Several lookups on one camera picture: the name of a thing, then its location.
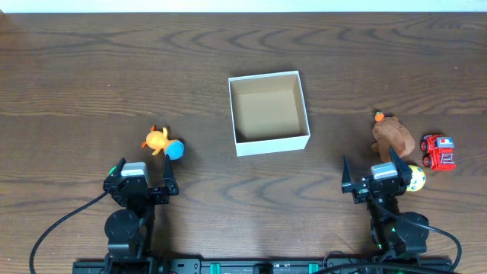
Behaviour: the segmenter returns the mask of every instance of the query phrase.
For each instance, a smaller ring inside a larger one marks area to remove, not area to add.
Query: orange plush toy
[[[389,146],[392,145],[400,157],[409,155],[414,149],[414,138],[408,129],[399,123],[397,117],[385,117],[382,112],[375,114],[375,125],[372,135],[377,140],[372,149],[379,152],[380,159],[390,162]]]
[[[151,131],[147,134],[145,142],[142,143],[142,148],[146,145],[154,149],[152,155],[157,155],[161,150],[164,150],[166,155],[169,155],[170,160],[177,160],[183,156],[184,145],[179,140],[169,140],[167,138],[167,129],[162,128],[162,132],[157,131],[155,126],[151,127]]]

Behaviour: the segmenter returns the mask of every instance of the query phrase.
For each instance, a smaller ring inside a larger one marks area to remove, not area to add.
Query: wooden table
[[[0,272],[26,273],[37,238],[102,192],[149,128],[186,143],[180,195],[158,206],[154,249],[205,258],[323,257],[371,243],[365,205],[341,193],[342,155],[366,174],[374,110],[418,140],[454,138],[458,168],[426,171],[399,198],[463,245],[459,272],[487,272],[487,14],[7,14],[0,22]],[[228,78],[298,70],[303,151],[237,158]],[[419,148],[407,158],[421,164]],[[102,258],[109,197],[54,230],[38,273]],[[429,255],[456,250],[430,234]]]

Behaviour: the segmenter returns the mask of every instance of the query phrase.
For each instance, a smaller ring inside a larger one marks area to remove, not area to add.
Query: black cable
[[[411,271],[424,274],[454,274],[455,272],[429,269],[420,266],[411,266],[402,263],[352,263],[352,264],[342,264],[339,266],[330,267],[327,269],[321,269],[314,274],[325,274],[325,273],[335,273],[344,269],[360,269],[360,268],[372,268],[372,269],[392,269],[399,271]]]
[[[328,253],[328,255],[326,255],[325,259],[323,259],[323,265],[324,265],[324,266],[326,265],[326,259],[328,259],[328,257],[329,257],[330,255],[333,255],[334,253],[342,254],[342,255],[345,255],[345,256],[347,255],[347,254],[346,254],[345,252],[343,252],[343,251],[340,251],[340,250],[334,250],[334,251],[332,251],[332,252]],[[352,260],[350,260],[350,258],[348,258],[348,257],[347,257],[346,259],[347,259],[347,260],[348,260],[350,263],[353,263],[353,262],[352,262]]]
[[[98,271],[98,274],[110,274],[110,271],[112,270],[112,266],[113,266],[113,261],[110,260],[110,264],[108,265],[108,270],[105,271],[105,266],[104,266],[102,269],[100,269],[100,271]]]
[[[376,207],[379,208],[379,210],[381,210],[386,215],[389,215],[392,218],[401,218],[400,215],[396,215],[396,214],[390,212],[389,210],[385,209],[383,206],[381,206],[374,199],[372,199],[372,202],[376,205]],[[444,236],[449,237],[457,245],[457,258],[455,258],[454,264],[451,265],[450,271],[453,272],[457,268],[458,263],[460,262],[460,259],[462,258],[462,245],[460,244],[458,239],[455,238],[455,236],[453,236],[452,234],[450,234],[446,231],[442,231],[440,228],[434,228],[434,227],[429,226],[429,225],[422,225],[422,224],[416,223],[414,221],[411,221],[408,218],[401,218],[401,219],[410,225],[415,225],[417,227],[424,228],[424,229],[427,229],[429,231],[433,231],[433,232],[436,232],[436,233],[439,233],[439,234],[442,234]]]
[[[36,244],[33,246],[32,248],[32,252],[30,252],[30,259],[29,259],[29,268],[30,268],[30,274],[36,274],[36,270],[34,269],[33,267],[33,258],[36,256],[36,251],[37,251],[37,248],[40,246],[40,243],[43,242],[44,238],[47,236],[47,234],[49,232],[51,232],[54,228],[56,228],[58,225],[60,225],[62,222],[66,221],[67,219],[69,219],[69,217],[73,216],[74,214],[86,209],[87,207],[93,205],[94,203],[100,201],[103,197],[105,197],[109,192],[106,191],[105,193],[101,194],[100,196],[98,196],[97,198],[95,198],[93,201],[87,203],[86,205],[83,205],[81,208],[79,209],[76,209],[75,211],[67,214],[66,216],[62,217],[59,219],[59,221],[55,222],[54,225],[51,225],[50,228],[48,228],[46,230],[46,232],[44,232],[44,234],[42,234],[42,236],[40,236],[39,240],[37,240]]]

